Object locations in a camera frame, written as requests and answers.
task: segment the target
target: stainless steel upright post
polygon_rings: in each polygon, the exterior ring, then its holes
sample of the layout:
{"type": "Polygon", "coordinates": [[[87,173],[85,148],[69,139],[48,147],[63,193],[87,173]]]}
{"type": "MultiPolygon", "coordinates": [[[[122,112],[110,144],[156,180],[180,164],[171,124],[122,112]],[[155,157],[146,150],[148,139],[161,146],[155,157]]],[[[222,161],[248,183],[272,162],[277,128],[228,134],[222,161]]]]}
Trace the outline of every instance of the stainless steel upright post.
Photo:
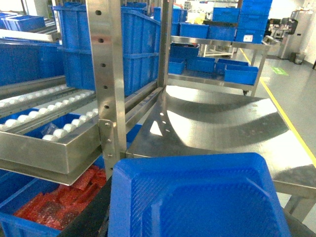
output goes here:
{"type": "Polygon", "coordinates": [[[158,87],[164,87],[168,81],[169,49],[171,36],[171,21],[173,11],[173,0],[161,1],[161,33],[160,33],[160,54],[158,87]]]}
{"type": "Polygon", "coordinates": [[[99,128],[107,178],[125,156],[126,128],[120,0],[86,0],[99,128]]]}

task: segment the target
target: stainless steel shelf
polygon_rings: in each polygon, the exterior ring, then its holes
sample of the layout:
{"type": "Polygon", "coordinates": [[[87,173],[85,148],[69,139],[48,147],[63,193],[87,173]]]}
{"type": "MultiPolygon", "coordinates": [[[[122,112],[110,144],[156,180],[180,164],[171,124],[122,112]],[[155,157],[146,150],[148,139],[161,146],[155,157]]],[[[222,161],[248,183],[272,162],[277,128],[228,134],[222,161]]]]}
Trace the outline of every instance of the stainless steel shelf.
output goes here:
{"type": "Polygon", "coordinates": [[[214,40],[214,39],[198,39],[198,38],[189,38],[181,36],[171,36],[171,41],[173,43],[196,43],[196,44],[207,44],[215,45],[222,47],[233,47],[233,48],[245,48],[253,50],[265,50],[269,48],[269,45],[258,44],[258,43],[242,43],[234,41],[224,41],[224,40],[214,40]]]}

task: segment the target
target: stacked blue bins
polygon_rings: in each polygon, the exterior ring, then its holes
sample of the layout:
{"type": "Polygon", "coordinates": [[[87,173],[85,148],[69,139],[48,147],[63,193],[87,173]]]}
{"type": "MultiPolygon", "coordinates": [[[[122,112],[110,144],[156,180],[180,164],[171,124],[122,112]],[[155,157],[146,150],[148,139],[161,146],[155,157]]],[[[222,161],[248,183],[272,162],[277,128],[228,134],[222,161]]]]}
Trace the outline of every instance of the stacked blue bins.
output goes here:
{"type": "MultiPolygon", "coordinates": [[[[171,35],[178,36],[180,30],[180,22],[185,22],[187,18],[187,10],[174,8],[172,12],[171,35]]],[[[161,7],[154,7],[154,19],[161,20],[161,7]]]]}
{"type": "Polygon", "coordinates": [[[261,43],[266,30],[272,0],[244,0],[236,41],[261,43]]]}
{"type": "Polygon", "coordinates": [[[239,13],[239,8],[215,7],[213,11],[213,21],[209,27],[207,38],[212,40],[234,41],[239,13]]]}
{"type": "MultiPolygon", "coordinates": [[[[56,6],[59,12],[68,86],[95,90],[86,6],[56,6]]],[[[125,96],[158,75],[159,22],[130,9],[121,10],[125,96]]]]}

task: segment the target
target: machine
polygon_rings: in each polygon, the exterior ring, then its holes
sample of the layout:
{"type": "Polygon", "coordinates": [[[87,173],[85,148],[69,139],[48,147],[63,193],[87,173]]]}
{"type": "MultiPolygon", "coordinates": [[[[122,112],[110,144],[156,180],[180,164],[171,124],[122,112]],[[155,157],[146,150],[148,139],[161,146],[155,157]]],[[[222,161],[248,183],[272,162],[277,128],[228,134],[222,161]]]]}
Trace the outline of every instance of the machine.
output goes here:
{"type": "Polygon", "coordinates": [[[289,32],[285,33],[278,57],[289,59],[291,53],[298,53],[303,37],[307,30],[307,25],[311,19],[312,11],[293,11],[287,25],[289,32]]]}

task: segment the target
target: blue plastic tray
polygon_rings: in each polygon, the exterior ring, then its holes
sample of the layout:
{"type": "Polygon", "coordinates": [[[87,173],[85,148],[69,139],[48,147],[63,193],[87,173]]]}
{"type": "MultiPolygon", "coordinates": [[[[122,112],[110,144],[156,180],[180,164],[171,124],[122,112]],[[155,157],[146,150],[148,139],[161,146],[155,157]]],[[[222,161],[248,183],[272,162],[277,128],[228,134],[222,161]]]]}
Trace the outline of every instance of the blue plastic tray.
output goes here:
{"type": "Polygon", "coordinates": [[[0,86],[64,74],[56,44],[0,42],[0,86]]]}
{"type": "Polygon", "coordinates": [[[245,15],[239,17],[238,28],[245,30],[266,30],[269,15],[245,15]]]}
{"type": "Polygon", "coordinates": [[[10,26],[9,30],[28,32],[38,28],[45,27],[44,17],[42,16],[15,16],[7,17],[5,21],[10,26]]]}
{"type": "Polygon", "coordinates": [[[198,55],[198,46],[184,45],[184,44],[171,44],[170,57],[171,58],[195,58],[198,55]]]}
{"type": "Polygon", "coordinates": [[[206,39],[208,25],[180,23],[180,36],[206,39]]]}
{"type": "Polygon", "coordinates": [[[258,154],[124,159],[112,177],[110,237],[290,237],[258,154]]]}
{"type": "Polygon", "coordinates": [[[234,41],[236,27],[209,26],[207,38],[211,40],[234,41]]]}
{"type": "Polygon", "coordinates": [[[240,8],[215,7],[213,11],[213,21],[237,23],[240,8]]]}
{"type": "MultiPolygon", "coordinates": [[[[95,90],[91,51],[63,49],[63,53],[67,86],[95,90]]],[[[158,53],[123,55],[125,96],[157,79],[158,56],[158,53]]]]}
{"type": "Polygon", "coordinates": [[[226,65],[249,66],[249,63],[219,58],[215,65],[215,72],[217,74],[224,75],[226,65]]]}
{"type": "Polygon", "coordinates": [[[198,72],[214,72],[215,58],[196,57],[188,59],[187,69],[198,72]]]}
{"type": "Polygon", "coordinates": [[[169,59],[169,73],[171,74],[182,74],[186,66],[186,60],[181,58],[170,58],[169,59]]]}
{"type": "Polygon", "coordinates": [[[245,30],[237,28],[235,41],[245,43],[261,43],[264,37],[265,30],[245,30]]]}
{"type": "MultiPolygon", "coordinates": [[[[185,22],[187,18],[187,10],[174,8],[172,12],[172,22],[179,23],[185,22]]],[[[154,19],[160,21],[161,19],[161,7],[154,7],[154,19]]]]}
{"type": "Polygon", "coordinates": [[[227,65],[224,81],[254,85],[258,76],[257,67],[227,65]]]}
{"type": "Polygon", "coordinates": [[[244,0],[242,2],[241,14],[268,15],[271,9],[272,0],[244,0]]]}

